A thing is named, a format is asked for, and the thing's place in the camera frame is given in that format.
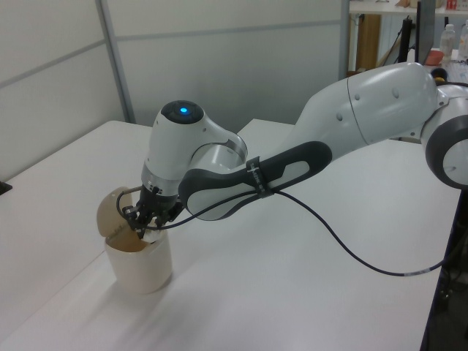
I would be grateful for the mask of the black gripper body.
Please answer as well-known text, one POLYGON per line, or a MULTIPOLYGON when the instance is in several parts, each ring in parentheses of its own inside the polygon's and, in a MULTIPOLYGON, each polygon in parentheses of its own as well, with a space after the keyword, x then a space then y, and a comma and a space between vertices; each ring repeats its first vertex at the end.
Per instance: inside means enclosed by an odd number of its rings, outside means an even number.
POLYGON ((174 220, 182 212, 178 195, 162 196, 143 187, 137 202, 139 220, 174 220))

